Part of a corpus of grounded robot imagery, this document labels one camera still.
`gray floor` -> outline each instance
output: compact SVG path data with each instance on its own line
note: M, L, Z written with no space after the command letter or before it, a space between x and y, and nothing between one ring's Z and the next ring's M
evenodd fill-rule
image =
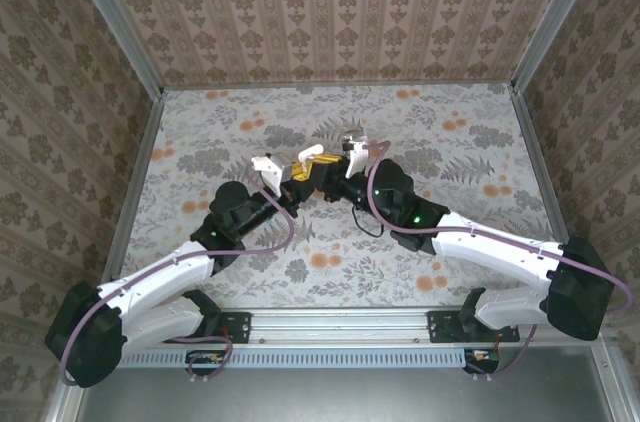
M86 422L412 422L612 420L589 349L532 349L489 383L461 369L129 369L85 397Z

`floral tablecloth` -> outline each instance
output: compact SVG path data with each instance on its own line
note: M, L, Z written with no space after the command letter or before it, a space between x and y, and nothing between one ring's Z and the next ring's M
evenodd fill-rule
M180 91L164 100L123 275L187 240L216 188L239 179L251 157L294 159L316 143L337 153L340 133L357 126L391 140L389 156L418 194L486 225L552 237L505 84ZM459 304L470 288L514 285L470 262L408 252L388 234L371 238L350 209L314 194L286 250L240 257L200 287L222 307L358 307ZM379 227L365 214L360 221ZM271 246L286 230L276 217L244 242Z

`black cable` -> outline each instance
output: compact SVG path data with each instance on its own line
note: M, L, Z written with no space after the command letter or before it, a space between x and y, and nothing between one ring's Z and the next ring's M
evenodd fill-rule
M358 216L356 215L356 206L355 205L351 206L351 213L353 214L353 221L356 223L356 227L358 227L361 231L363 231L365 234L367 234L370 237L373 237L375 239L379 239L380 237L382 237L382 235L384 234L384 225L380 224L380 233L379 234L373 234L373 233L369 232L367 229L365 229L364 227L362 227L360 225L360 223L358 222Z

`floral wallpaper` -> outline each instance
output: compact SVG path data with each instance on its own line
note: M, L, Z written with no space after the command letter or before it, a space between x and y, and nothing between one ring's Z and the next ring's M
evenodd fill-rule
M508 79L550 0L120 0L167 86Z
M576 0L525 98L570 231L636 293L615 324L640 374L640 0Z
M393 142L390 156L423 197L493 227L552 238L506 84L168 91L164 100L123 275L186 241L216 189L238 180L251 157L295 160L316 143L339 153L340 134L354 127ZM359 222L379 228L366 214ZM369 237L349 203L324 202L320 193L295 223L286 250L240 257L201 288L223 307L416 306L460 304L470 288L514 282L409 252L388 234ZM245 245L273 246L286 232L275 217Z
M91 0L0 0L0 420L43 411L44 334L100 278L149 109Z

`white cable tray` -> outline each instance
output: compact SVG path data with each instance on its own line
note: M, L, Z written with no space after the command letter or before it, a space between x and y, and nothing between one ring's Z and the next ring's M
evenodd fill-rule
M194 349L149 349L131 355L119 368L184 368ZM212 365L194 364L194 368ZM464 349L270 349L236 348L229 368L419 368L464 367Z

